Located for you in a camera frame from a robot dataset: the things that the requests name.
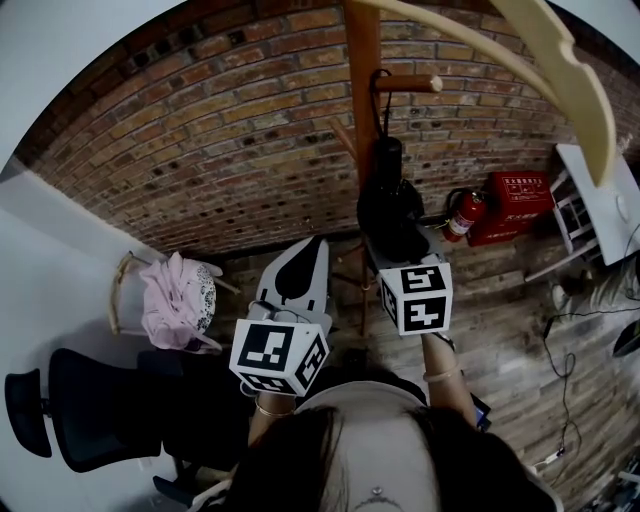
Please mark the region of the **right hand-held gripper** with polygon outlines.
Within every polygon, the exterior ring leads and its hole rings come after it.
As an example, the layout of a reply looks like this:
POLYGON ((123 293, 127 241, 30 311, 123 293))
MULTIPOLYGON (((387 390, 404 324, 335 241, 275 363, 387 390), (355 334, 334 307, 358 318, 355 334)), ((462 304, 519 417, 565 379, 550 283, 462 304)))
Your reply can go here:
POLYGON ((420 226, 429 250, 418 264, 394 263, 366 242, 369 267, 380 289, 383 309, 401 336, 442 333, 449 329, 453 303, 451 266, 436 231, 420 226))

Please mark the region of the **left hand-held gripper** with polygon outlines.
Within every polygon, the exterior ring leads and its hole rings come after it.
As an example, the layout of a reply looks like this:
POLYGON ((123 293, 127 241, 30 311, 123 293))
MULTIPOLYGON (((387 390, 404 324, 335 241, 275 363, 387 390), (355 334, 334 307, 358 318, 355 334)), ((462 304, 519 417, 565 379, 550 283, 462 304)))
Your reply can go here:
POLYGON ((306 395, 330 352, 329 269, 329 245, 313 236, 263 270, 247 317, 236 322, 229 362, 243 394, 306 395))

